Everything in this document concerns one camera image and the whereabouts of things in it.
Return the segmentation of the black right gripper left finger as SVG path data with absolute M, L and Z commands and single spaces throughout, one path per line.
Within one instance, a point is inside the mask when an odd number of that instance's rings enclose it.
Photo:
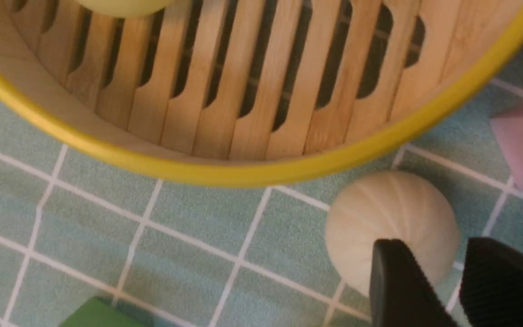
M 374 327 L 456 327 L 409 247 L 378 239 L 372 250 L 369 299 Z

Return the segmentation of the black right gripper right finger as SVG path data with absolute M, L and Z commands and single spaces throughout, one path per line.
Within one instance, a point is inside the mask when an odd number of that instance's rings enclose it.
M 459 302 L 473 327 L 523 327 L 523 253 L 492 238 L 471 238 Z

